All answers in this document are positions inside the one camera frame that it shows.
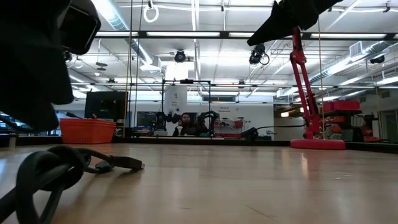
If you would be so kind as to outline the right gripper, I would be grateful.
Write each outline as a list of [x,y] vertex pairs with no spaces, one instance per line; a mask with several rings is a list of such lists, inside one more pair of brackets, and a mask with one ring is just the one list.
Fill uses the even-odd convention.
[[297,26],[307,30],[317,22],[322,12],[338,2],[341,0],[298,0],[295,2],[294,15],[290,1],[274,1],[271,15],[247,40],[247,44],[253,46],[287,37],[292,35],[293,29]]

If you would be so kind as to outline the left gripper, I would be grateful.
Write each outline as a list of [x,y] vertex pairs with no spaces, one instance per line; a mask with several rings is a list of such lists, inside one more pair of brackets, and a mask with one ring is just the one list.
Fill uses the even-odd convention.
[[1,111],[36,131],[58,127],[72,102],[58,18],[69,1],[1,1]]

